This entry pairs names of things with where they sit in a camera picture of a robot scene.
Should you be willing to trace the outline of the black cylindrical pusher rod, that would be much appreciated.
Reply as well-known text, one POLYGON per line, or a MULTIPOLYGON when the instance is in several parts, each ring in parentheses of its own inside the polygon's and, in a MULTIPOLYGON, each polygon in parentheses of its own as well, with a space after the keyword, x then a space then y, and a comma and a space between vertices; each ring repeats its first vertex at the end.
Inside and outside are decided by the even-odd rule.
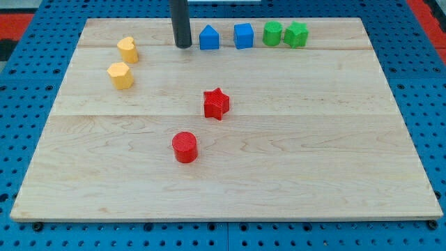
POLYGON ((174 41, 178 48, 192 46, 190 14, 187 0, 169 0, 174 41))

